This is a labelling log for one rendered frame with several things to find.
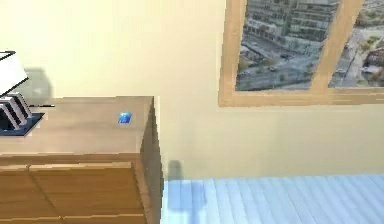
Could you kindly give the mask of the wooden framed window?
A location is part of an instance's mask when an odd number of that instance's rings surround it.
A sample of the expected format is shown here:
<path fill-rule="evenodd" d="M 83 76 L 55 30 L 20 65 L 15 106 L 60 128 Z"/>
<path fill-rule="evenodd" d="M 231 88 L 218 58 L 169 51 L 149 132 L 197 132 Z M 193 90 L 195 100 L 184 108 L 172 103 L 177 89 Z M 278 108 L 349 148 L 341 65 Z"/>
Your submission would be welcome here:
<path fill-rule="evenodd" d="M 218 103 L 384 104 L 384 0 L 226 0 Z"/>

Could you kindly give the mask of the brown wooden chest of drawers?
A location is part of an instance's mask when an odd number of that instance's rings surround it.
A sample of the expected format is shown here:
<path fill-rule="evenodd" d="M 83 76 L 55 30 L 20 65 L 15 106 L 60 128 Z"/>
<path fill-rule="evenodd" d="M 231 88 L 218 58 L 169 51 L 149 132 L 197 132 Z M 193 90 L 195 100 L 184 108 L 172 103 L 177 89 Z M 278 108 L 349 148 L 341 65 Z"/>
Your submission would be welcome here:
<path fill-rule="evenodd" d="M 0 136 L 0 224 L 160 224 L 153 97 L 64 97 L 39 111 L 26 136 Z"/>

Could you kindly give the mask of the white shade table lamp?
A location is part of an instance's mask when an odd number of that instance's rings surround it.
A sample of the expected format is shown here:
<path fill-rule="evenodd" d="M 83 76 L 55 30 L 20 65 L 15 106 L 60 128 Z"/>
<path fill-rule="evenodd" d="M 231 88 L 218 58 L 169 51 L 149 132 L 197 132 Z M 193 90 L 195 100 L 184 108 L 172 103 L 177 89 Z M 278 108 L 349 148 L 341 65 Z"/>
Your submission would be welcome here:
<path fill-rule="evenodd" d="M 14 89 L 29 79 L 15 51 L 0 51 L 0 136 L 26 136 L 43 118 Z"/>

